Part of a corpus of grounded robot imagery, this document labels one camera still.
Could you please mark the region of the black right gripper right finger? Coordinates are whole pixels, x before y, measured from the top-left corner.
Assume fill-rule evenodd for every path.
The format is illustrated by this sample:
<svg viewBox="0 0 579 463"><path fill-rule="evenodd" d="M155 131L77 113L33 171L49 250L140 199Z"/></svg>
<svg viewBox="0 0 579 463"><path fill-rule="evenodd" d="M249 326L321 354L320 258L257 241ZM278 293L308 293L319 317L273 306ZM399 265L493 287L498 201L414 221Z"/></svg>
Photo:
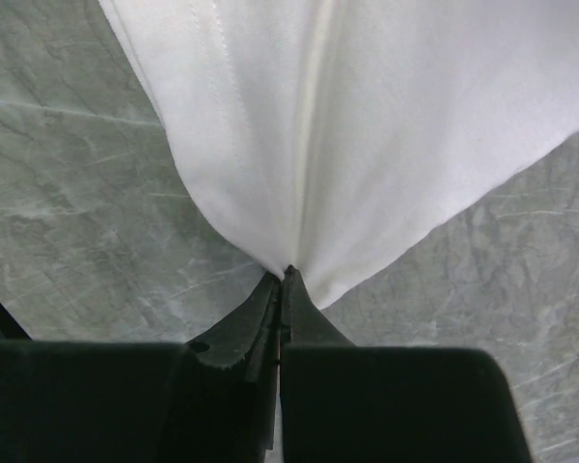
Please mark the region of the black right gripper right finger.
<svg viewBox="0 0 579 463"><path fill-rule="evenodd" d="M356 345L314 305L293 267L279 312L286 461L530 460L509 383L488 353Z"/></svg>

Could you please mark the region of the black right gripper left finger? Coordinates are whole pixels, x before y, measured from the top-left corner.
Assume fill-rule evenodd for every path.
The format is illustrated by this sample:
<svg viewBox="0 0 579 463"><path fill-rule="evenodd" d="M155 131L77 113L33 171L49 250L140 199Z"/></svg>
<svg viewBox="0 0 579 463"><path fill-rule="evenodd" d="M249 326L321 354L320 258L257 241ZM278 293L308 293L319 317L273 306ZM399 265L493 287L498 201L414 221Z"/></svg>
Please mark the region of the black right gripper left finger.
<svg viewBox="0 0 579 463"><path fill-rule="evenodd" d="M0 303L0 462L261 462L279 280L187 342L33 340Z"/></svg>

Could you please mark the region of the white t shirt red print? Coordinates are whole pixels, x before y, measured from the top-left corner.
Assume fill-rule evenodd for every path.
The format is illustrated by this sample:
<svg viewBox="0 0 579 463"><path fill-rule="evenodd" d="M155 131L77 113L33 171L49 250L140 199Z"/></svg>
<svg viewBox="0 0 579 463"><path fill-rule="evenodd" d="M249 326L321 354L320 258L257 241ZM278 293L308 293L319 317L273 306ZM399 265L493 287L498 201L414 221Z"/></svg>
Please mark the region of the white t shirt red print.
<svg viewBox="0 0 579 463"><path fill-rule="evenodd" d="M208 222L325 308L579 131L579 1L104 1Z"/></svg>

